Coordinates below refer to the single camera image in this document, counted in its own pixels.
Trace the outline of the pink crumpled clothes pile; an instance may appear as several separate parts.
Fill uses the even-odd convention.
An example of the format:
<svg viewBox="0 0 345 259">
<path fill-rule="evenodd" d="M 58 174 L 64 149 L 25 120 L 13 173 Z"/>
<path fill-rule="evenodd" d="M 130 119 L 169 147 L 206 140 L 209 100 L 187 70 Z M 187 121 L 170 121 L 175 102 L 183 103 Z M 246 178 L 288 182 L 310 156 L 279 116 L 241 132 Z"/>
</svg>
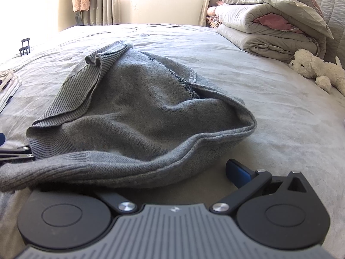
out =
<svg viewBox="0 0 345 259">
<path fill-rule="evenodd" d="M 223 5 L 223 2 L 222 1 L 219 1 L 216 3 L 216 6 L 211 6 L 207 9 L 207 12 L 206 12 L 206 21 L 207 21 L 207 24 L 209 27 L 211 28 L 218 28 L 219 25 L 222 23 L 217 14 L 216 14 L 216 9 L 217 7 Z"/>
</svg>

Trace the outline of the small black chair stand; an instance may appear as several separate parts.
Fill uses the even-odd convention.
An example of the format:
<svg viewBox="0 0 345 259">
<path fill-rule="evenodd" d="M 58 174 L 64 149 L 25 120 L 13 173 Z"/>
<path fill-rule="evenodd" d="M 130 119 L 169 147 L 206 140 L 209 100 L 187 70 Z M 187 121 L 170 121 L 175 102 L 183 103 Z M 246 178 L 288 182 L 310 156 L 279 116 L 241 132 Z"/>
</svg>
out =
<svg viewBox="0 0 345 259">
<path fill-rule="evenodd" d="M 20 56 L 28 55 L 30 53 L 30 39 L 25 38 L 21 40 L 22 47 L 19 49 Z"/>
</svg>

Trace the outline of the folded beige clothes stack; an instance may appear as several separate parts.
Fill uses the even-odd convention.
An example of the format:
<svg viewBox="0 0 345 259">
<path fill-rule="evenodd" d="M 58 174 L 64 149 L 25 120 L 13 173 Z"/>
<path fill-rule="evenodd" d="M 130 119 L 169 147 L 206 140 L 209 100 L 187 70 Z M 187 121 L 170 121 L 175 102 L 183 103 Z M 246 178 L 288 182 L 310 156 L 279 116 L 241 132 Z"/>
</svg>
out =
<svg viewBox="0 0 345 259">
<path fill-rule="evenodd" d="M 2 112 L 17 90 L 21 87 L 22 81 L 12 70 L 6 70 L 1 72 L 0 82 L 0 112 Z"/>
</svg>

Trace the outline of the white plush toy dog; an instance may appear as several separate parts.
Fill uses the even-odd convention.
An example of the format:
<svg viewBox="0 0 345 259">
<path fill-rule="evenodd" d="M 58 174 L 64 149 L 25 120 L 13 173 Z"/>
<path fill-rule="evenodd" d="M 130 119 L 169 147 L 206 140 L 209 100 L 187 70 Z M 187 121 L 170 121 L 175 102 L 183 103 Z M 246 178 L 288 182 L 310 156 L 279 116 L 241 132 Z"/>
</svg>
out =
<svg viewBox="0 0 345 259">
<path fill-rule="evenodd" d="M 300 49 L 295 52 L 289 67 L 305 78 L 314 79 L 316 85 L 327 93 L 335 87 L 344 96 L 344 69 L 338 57 L 335 61 L 324 62 L 311 52 Z"/>
</svg>

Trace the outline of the folded grey duvet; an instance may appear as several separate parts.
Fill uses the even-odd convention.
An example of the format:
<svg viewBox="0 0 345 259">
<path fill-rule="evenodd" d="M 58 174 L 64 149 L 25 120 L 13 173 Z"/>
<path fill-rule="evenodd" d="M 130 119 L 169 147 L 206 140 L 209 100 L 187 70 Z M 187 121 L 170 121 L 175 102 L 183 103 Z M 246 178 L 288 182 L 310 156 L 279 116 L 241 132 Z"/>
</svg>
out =
<svg viewBox="0 0 345 259">
<path fill-rule="evenodd" d="M 315 0 L 221 0 L 217 32 L 239 49 L 290 62 L 299 49 L 324 57 L 333 38 Z"/>
</svg>

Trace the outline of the grey quilted headboard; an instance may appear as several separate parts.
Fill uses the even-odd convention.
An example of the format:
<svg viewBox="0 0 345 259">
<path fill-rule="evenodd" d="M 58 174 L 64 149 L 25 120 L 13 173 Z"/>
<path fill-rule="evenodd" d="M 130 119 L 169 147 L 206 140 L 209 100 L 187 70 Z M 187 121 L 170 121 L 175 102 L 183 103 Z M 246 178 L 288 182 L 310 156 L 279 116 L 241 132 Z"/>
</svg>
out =
<svg viewBox="0 0 345 259">
<path fill-rule="evenodd" d="M 327 48 L 324 61 L 335 62 L 338 57 L 344 67 L 344 2 L 345 0 L 315 0 L 323 13 L 324 19 L 333 34 L 333 39 L 326 38 Z"/>
</svg>

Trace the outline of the grey bed sheet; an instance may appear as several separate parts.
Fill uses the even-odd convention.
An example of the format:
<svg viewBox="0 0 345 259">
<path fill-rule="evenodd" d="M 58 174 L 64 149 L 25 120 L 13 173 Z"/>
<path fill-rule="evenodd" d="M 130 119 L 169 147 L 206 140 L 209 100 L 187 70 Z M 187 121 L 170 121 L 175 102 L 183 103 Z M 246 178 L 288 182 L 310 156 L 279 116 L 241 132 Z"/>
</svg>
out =
<svg viewBox="0 0 345 259">
<path fill-rule="evenodd" d="M 19 74 L 22 86 L 1 113 L 5 147 L 26 144 L 25 132 L 56 96 L 70 71 L 88 54 L 125 40 L 143 52 L 192 68 L 226 93 L 241 98 L 257 129 L 210 169 L 178 184 L 122 190 L 138 204 L 210 205 L 230 192 L 228 159 L 284 176 L 301 171 L 327 208 L 331 226 L 324 248 L 344 257 L 344 97 L 324 92 L 285 63 L 239 50 L 213 29 L 182 25 L 78 26 L 64 30 L 20 57 L 1 44 L 1 70 Z"/>
</svg>

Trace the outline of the grey knit sweater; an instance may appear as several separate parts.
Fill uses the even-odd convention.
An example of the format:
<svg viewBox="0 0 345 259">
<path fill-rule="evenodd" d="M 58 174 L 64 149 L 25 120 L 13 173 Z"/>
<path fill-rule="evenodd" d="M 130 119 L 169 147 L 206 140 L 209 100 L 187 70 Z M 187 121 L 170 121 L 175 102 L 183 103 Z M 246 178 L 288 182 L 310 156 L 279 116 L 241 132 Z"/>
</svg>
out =
<svg viewBox="0 0 345 259">
<path fill-rule="evenodd" d="M 1 191 L 173 184 L 206 170 L 256 126 L 242 100 L 189 67 L 117 41 L 72 70 L 27 129 L 35 160 L 4 164 Z"/>
</svg>

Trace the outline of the grey patterned left curtain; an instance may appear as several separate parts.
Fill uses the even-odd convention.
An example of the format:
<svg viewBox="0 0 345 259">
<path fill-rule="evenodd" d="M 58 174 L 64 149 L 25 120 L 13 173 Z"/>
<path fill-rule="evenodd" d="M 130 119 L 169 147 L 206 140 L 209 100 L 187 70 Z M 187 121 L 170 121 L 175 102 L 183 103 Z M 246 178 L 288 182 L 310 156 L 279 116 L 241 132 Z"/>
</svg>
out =
<svg viewBox="0 0 345 259">
<path fill-rule="evenodd" d="M 113 0 L 88 0 L 89 9 L 81 14 L 83 25 L 113 25 Z"/>
</svg>

